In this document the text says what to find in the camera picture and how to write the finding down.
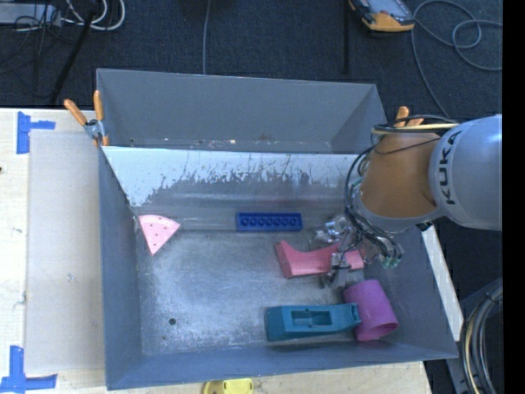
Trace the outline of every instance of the pink object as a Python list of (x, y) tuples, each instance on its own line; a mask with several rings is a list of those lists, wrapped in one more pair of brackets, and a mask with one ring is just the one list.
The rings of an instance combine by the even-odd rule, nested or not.
[[(285, 241), (276, 243), (277, 257), (286, 278), (328, 273), (331, 268), (331, 255), (337, 252), (339, 244), (334, 244), (314, 251), (297, 251)], [(364, 267), (359, 250), (345, 253), (346, 261), (352, 269)]]
[(361, 323), (354, 329), (359, 341), (376, 340), (393, 332), (399, 323), (381, 283), (365, 280), (349, 286), (343, 293), (345, 302), (358, 305)]
[(139, 222), (151, 255), (155, 255), (180, 227), (174, 220), (156, 214), (139, 216)]

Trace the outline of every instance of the gray cable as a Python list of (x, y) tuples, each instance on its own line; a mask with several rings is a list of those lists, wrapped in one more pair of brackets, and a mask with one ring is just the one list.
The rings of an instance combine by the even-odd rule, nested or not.
[[(416, 15), (421, 10), (421, 8), (425, 7), (427, 4), (430, 4), (430, 3), (449, 4), (451, 6), (457, 7), (458, 9), (460, 9), (461, 11), (463, 11), (464, 13), (466, 13), (467, 15), (469, 15), (471, 17), (470, 20), (461, 22), (461, 23), (459, 23), (458, 25), (455, 26), (455, 28), (454, 28), (454, 30), (452, 32), (452, 41), (451, 42), (445, 41), (444, 39), (442, 39), (439, 36), (437, 36), (436, 34), (434, 34), (423, 23), (421, 23), (421, 21), (419, 19), (416, 18)], [(486, 20), (483, 20), (483, 19), (476, 19), (474, 17), (474, 15), (472, 13), (470, 13), (470, 11), (468, 11), (464, 7), (461, 7), (459, 4), (454, 3), (454, 2), (450, 2), (448, 0), (427, 0), (427, 1), (423, 2), (423, 3), (421, 3), (416, 8), (416, 10), (413, 11), (413, 17), (414, 17), (415, 21), (418, 23), (418, 25), (420, 27), (422, 27), (428, 34), (430, 34), (430, 36), (432, 36), (433, 38), (437, 39), (441, 43), (443, 43), (443, 44), (445, 44), (445, 45), (447, 45), (449, 47), (454, 48), (456, 50), (456, 52), (458, 53), (458, 55), (466, 63), (468, 63), (470, 66), (473, 66), (473, 67), (476, 67), (478, 69), (485, 70), (485, 71), (500, 71), (500, 70), (502, 70), (501, 67), (485, 67), (485, 66), (480, 66), (480, 65), (478, 65), (478, 64), (476, 64), (474, 62), (471, 62), (459, 50), (460, 49), (473, 48), (473, 47), (475, 47), (476, 45), (479, 44), (479, 42), (481, 41), (481, 38), (482, 38), (482, 29), (480, 27), (480, 24), (496, 25), (496, 26), (499, 26), (499, 27), (503, 27), (503, 24), (501, 24), (499, 22), (494, 22), (494, 21), (486, 21)], [(469, 25), (469, 24), (476, 24), (476, 26), (477, 26), (477, 39), (476, 39), (476, 41), (474, 43), (472, 43), (472, 44), (469, 44), (469, 45), (458, 45), (457, 42), (456, 42), (456, 34), (457, 34), (458, 30), (461, 27), (463, 27), (464, 25)], [(436, 105), (445, 114), (446, 117), (450, 118), (449, 113), (443, 108), (443, 106), (439, 102), (438, 98), (436, 97), (436, 95), (432, 91), (431, 86), (429, 85), (427, 78), (425, 77), (425, 74), (424, 74), (422, 66), (421, 66), (421, 62), (419, 61), (418, 52), (416, 51), (416, 44), (415, 44), (415, 41), (414, 41), (414, 29), (411, 30), (412, 50), (413, 50), (413, 55), (414, 55), (414, 58), (415, 58), (415, 61), (416, 61), (416, 65), (418, 66), (419, 74), (421, 75), (421, 77), (423, 79), (423, 82), (425, 83), (425, 86), (427, 87), (428, 92), (430, 92), (430, 95), (434, 99), (434, 102), (436, 103)]]
[(203, 32), (203, 75), (206, 74), (206, 37), (208, 35), (208, 21), (210, 18), (210, 6), (212, 0), (208, 0), (208, 8), (206, 9), (206, 19), (204, 20), (204, 32)]

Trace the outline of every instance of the purple cup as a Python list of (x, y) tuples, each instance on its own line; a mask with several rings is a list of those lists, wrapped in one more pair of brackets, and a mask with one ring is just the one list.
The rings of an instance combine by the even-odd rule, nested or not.
[(358, 306), (361, 323), (354, 329), (354, 335), (359, 341), (376, 340), (399, 326), (392, 305), (378, 280), (355, 283), (343, 295), (346, 303)]

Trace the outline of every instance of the blue lego brick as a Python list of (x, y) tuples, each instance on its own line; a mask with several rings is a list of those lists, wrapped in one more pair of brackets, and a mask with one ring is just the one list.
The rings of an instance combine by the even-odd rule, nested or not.
[(272, 232), (300, 231), (303, 229), (301, 213), (252, 213), (235, 215), (237, 231)]

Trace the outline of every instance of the white cable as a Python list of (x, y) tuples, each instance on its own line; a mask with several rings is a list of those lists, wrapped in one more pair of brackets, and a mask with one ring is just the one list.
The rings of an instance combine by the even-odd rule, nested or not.
[[(103, 14), (101, 16), (99, 16), (97, 19), (94, 19), (91, 22), (91, 25), (90, 25), (91, 29), (104, 30), (104, 31), (110, 31), (110, 30), (118, 29), (124, 23), (124, 19), (126, 18), (126, 5), (124, 3), (124, 0), (118, 0), (120, 5), (121, 5), (121, 17), (120, 17), (120, 19), (118, 20), (118, 22), (115, 25), (111, 25), (111, 26), (98, 26), (98, 25), (96, 25), (97, 23), (102, 21), (103, 18), (107, 14), (107, 2), (106, 2), (106, 0), (102, 0), (102, 1), (103, 1), (103, 5), (104, 5)], [(62, 18), (62, 20), (65, 21), (65, 22), (68, 22), (68, 23), (73, 23), (75, 25), (82, 26), (84, 24), (84, 19), (76, 11), (76, 9), (73, 6), (73, 3), (71, 2), (71, 0), (66, 0), (66, 3), (67, 3), (67, 6), (69, 7), (69, 9), (71, 10), (71, 13), (73, 13), (73, 15), (75, 15), (75, 17), (78, 19), (78, 22), (77, 21), (72, 21), (71, 19), (66, 19), (65, 17)]]
[[(56, 15), (56, 14), (60, 14), (60, 12), (55, 9), (52, 14), (51, 14), (51, 21), (49, 22), (50, 25), (53, 24), (53, 17)], [(38, 24), (35, 25), (35, 26), (28, 26), (27, 28), (15, 28), (15, 31), (16, 32), (31, 32), (33, 30), (41, 30), (42, 28), (45, 27), (46, 25), (46, 20), (44, 19), (44, 15), (45, 15), (45, 11), (44, 11), (44, 14), (42, 15), (42, 19), (40, 21), (38, 21), (38, 19), (36, 18), (33, 18), (35, 21), (38, 21)]]

